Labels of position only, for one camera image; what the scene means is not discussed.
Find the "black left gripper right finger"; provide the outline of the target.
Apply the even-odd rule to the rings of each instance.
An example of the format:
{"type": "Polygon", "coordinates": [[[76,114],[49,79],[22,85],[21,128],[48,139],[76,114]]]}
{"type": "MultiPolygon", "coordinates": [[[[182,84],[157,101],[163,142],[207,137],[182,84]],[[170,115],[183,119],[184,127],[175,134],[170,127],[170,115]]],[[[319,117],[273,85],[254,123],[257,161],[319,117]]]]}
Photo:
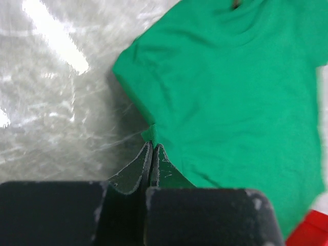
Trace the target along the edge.
{"type": "Polygon", "coordinates": [[[158,144],[153,153],[150,186],[169,189],[195,188],[170,162],[162,144],[158,144]]]}

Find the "green t shirt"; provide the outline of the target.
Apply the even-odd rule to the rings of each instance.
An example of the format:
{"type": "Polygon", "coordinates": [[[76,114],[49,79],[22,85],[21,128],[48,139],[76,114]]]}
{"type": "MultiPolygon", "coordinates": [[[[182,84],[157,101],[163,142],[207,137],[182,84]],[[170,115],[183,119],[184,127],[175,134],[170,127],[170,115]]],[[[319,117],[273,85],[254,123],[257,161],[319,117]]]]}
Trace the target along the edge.
{"type": "Polygon", "coordinates": [[[324,192],[317,68],[327,1],[180,1],[112,71],[195,186],[251,188],[287,238],[324,192]]]}

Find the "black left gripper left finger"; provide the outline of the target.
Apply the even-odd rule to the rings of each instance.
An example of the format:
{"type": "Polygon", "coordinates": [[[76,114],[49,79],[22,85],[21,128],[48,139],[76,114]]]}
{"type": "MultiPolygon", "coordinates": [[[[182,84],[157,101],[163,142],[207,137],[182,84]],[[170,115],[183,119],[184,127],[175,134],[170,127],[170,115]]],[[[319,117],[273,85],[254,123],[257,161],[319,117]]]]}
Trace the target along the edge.
{"type": "Polygon", "coordinates": [[[107,194],[145,193],[149,186],[152,156],[153,145],[149,141],[129,164],[109,178],[107,194]]]}

